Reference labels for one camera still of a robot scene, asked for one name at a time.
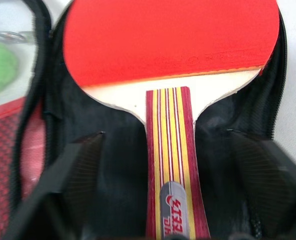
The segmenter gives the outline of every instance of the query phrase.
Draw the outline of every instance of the table tennis paddle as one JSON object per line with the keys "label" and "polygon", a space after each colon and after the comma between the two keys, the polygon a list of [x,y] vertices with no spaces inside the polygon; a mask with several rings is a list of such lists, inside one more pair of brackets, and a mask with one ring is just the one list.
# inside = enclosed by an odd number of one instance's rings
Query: table tennis paddle
{"label": "table tennis paddle", "polygon": [[64,32],[68,71],[92,98],[146,127],[147,236],[209,237],[194,124],[257,76],[278,30],[275,0],[72,4]]}

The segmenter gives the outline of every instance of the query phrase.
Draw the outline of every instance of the striped handle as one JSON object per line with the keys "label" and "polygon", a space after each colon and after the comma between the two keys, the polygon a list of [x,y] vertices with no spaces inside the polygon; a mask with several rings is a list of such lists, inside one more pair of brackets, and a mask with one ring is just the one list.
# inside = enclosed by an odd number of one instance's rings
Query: striped handle
{"label": "striped handle", "polygon": [[149,158],[147,236],[208,238],[199,184],[190,91],[187,87],[148,91]]}

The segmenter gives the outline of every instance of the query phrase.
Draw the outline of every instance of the white surface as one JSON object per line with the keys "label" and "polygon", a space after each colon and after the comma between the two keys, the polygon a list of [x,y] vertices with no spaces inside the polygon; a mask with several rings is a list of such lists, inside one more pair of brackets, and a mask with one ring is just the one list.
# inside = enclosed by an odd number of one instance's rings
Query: white surface
{"label": "white surface", "polygon": [[189,87],[193,122],[211,104],[236,93],[251,82],[260,70],[212,75],[186,76],[102,87],[87,87],[84,91],[98,102],[125,110],[146,122],[146,91]]}
{"label": "white surface", "polygon": [[[70,0],[44,0],[44,2],[54,21]],[[288,67],[286,85],[275,127],[275,139],[296,161],[296,0],[277,0],[277,2],[286,26]],[[16,28],[26,31],[32,29],[31,17],[28,16],[29,11],[27,8],[20,10],[23,6],[20,0],[0,0],[0,4],[13,4],[12,8],[0,7],[0,30],[13,31]],[[31,77],[31,66],[34,62],[34,50],[26,49],[23,56],[27,56],[22,57],[27,60],[21,63],[25,72],[9,86],[12,90],[6,89],[0,93],[0,104],[19,98],[26,92]]]}

